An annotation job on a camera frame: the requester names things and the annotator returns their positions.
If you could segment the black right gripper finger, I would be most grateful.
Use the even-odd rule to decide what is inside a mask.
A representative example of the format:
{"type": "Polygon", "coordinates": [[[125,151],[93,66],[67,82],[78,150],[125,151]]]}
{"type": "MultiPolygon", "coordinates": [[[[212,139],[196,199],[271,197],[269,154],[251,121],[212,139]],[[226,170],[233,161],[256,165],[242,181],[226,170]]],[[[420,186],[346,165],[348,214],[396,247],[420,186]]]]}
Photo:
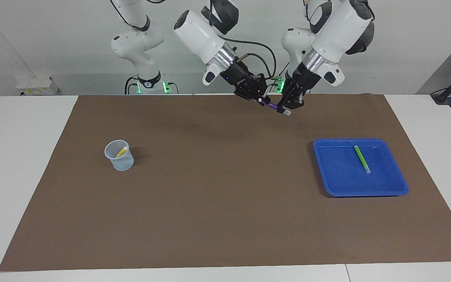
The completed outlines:
{"type": "Polygon", "coordinates": [[[253,100],[250,97],[249,91],[250,91],[250,84],[246,84],[246,85],[240,85],[240,84],[236,84],[235,85],[235,90],[234,90],[234,94],[239,96],[240,98],[243,98],[245,100],[253,100]]]}
{"type": "Polygon", "coordinates": [[[260,104],[267,105],[271,102],[270,97],[266,94],[267,84],[265,76],[263,74],[257,74],[251,76],[251,88],[249,91],[250,97],[260,104]]]}

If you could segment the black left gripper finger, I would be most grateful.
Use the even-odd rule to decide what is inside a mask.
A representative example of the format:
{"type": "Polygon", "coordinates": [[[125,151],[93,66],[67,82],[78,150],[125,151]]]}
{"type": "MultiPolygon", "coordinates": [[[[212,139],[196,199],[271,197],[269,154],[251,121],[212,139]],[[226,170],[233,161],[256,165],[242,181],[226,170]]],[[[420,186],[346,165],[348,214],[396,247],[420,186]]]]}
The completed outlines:
{"type": "Polygon", "coordinates": [[[286,108],[290,110],[297,109],[304,105],[303,97],[306,91],[290,91],[287,93],[286,108]]]}
{"type": "Polygon", "coordinates": [[[290,104],[290,100],[292,99],[294,82],[286,82],[283,88],[282,96],[280,101],[277,104],[277,112],[284,113],[286,109],[288,109],[288,105],[290,104]]]}

